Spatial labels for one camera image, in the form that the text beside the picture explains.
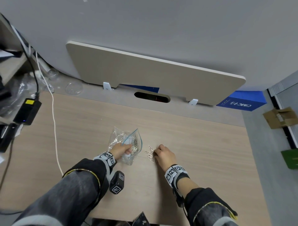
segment hand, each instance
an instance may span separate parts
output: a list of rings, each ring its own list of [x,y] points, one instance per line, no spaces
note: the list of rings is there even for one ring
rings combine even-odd
[[[164,172],[166,172],[171,165],[177,164],[175,154],[163,144],[159,145],[158,149],[154,150],[154,152],[157,154],[155,158]]]
[[[114,145],[112,150],[110,150],[110,152],[113,154],[114,158],[118,160],[124,153],[125,154],[131,153],[131,146],[132,144],[123,144],[121,146],[121,143],[117,143]]]

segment power adapter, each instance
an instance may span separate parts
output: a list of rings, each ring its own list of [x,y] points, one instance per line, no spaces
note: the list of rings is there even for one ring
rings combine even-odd
[[[13,121],[19,124],[24,124],[28,126],[31,125],[40,106],[40,101],[31,98],[26,98]]]

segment white bracket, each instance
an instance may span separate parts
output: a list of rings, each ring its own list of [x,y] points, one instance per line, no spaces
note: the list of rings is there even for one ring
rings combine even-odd
[[[104,90],[112,90],[112,87],[108,82],[103,82],[103,89]]]
[[[190,102],[188,102],[189,105],[196,105],[198,102],[197,99],[192,99]]]

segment green box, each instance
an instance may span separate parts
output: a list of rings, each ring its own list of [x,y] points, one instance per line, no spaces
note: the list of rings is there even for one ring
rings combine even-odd
[[[298,148],[281,152],[289,169],[298,169]]]

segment desk surface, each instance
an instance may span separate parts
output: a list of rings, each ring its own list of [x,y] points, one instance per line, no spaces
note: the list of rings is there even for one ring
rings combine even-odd
[[[239,214],[240,225],[270,225],[245,128],[55,94],[58,155],[63,171],[105,151],[114,126],[139,128],[143,150],[163,143],[201,187],[211,187]],[[31,126],[16,137],[0,193],[0,208],[23,210],[61,178],[55,156],[51,97]],[[117,164],[125,188],[108,192],[92,217],[131,221],[142,211],[150,223],[188,225],[159,167],[143,152],[132,166]],[[2,175],[5,163],[0,165]]]

